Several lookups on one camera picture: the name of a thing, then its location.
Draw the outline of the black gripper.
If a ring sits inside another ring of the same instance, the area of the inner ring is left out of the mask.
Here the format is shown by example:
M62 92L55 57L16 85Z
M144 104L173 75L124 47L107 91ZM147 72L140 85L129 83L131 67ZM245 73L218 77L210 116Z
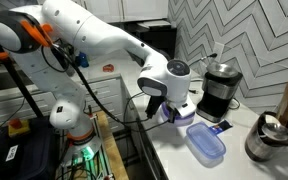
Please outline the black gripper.
M195 113L194 104L189 98L187 98L184 102L171 102L164 96L151 96L145 110L147 117L152 118L157 113L157 111L159 111L159 107L163 103L166 103L170 110L168 117L168 121L170 123L175 122L177 114L179 114L181 117L186 117L191 113Z

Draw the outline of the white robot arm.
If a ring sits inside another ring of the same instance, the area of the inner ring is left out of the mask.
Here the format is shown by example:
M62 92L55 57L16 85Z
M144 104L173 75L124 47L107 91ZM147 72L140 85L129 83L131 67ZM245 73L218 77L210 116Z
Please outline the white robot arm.
M188 95L191 71L186 63L167 59L72 0L46 0L41 5L0 11L0 46L40 90L56 97L49 120L53 127L67 132L68 157L92 158L101 146L94 121L84 112L85 97L94 91L84 75L76 83L67 74L68 69L80 71L81 54L101 56L124 50L141 59L137 85L150 97L148 118L163 104L170 108L169 123L194 113Z

